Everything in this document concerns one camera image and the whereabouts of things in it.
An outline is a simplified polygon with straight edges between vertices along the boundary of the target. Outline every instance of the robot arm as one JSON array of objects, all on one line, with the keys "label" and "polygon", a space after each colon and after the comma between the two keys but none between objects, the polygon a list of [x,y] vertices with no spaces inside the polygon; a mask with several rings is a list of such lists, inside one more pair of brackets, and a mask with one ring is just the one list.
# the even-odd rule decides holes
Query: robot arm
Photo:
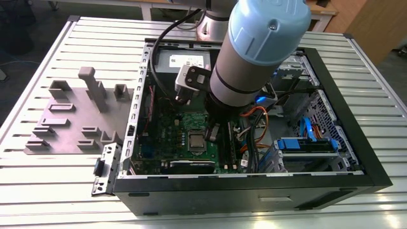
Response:
[{"label": "robot arm", "polygon": [[[281,63],[295,51],[310,23],[305,0],[241,0],[235,5],[214,71],[202,70],[207,80],[201,81],[207,85],[197,87],[197,67],[183,68],[182,80],[178,79],[195,89],[207,88],[207,140],[217,138],[218,127],[254,102]],[[193,95],[185,91],[179,95]]]}]

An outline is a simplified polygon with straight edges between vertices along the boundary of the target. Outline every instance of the white slotted table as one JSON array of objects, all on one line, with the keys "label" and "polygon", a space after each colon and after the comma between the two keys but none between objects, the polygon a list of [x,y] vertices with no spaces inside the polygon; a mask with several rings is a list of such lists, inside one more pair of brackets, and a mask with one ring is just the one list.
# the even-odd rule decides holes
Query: white slotted table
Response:
[{"label": "white slotted table", "polygon": [[[117,197],[91,197],[99,155],[26,155],[24,145],[47,106],[49,86],[97,68],[106,88],[138,78],[145,38],[170,23],[103,18],[69,21],[0,129],[0,225],[24,228],[406,228],[407,110],[357,43],[342,34],[309,32],[303,47],[317,48],[362,126],[394,186],[323,210],[273,213],[137,217]],[[170,39],[194,40],[174,30]]]}]

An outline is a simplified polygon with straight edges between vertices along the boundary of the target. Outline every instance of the metal chassis frame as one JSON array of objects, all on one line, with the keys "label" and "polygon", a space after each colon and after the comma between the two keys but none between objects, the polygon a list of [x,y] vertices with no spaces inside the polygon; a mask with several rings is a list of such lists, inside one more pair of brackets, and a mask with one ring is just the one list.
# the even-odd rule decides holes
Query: metal chassis frame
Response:
[{"label": "metal chassis frame", "polygon": [[[179,47],[193,48],[194,45],[205,42],[190,41],[165,41],[178,43]],[[222,191],[222,190],[246,190],[246,189],[274,189],[274,188],[326,188],[334,187],[338,190],[350,190],[346,195],[330,200],[314,209],[325,208],[343,199],[359,194],[375,192],[393,185],[390,178],[385,172],[382,164],[370,146],[367,138],[362,132],[362,128],[347,106],[345,98],[341,95],[339,89],[318,54],[318,51],[311,48],[299,48],[305,51],[310,60],[311,67],[318,76],[319,82],[325,88],[327,99],[333,105],[335,114],[343,122],[349,141],[354,151],[359,157],[359,162],[363,165],[365,175],[358,176],[291,176],[291,177],[269,177],[269,176],[247,176],[247,177],[223,177],[223,178],[169,178],[163,179],[134,179],[127,175],[125,168],[130,167],[130,153],[135,143],[135,136],[130,136],[125,140],[121,167],[117,180],[114,182],[114,194],[122,199],[126,204],[133,204],[126,201],[129,197],[149,196],[150,192],[173,192],[173,191]],[[146,47],[143,61],[141,64],[141,86],[137,91],[143,91],[143,80],[147,74],[149,54],[151,47]],[[141,96],[134,94],[134,103],[141,103]],[[130,115],[130,125],[137,125],[138,120],[138,105],[133,105]]]}]

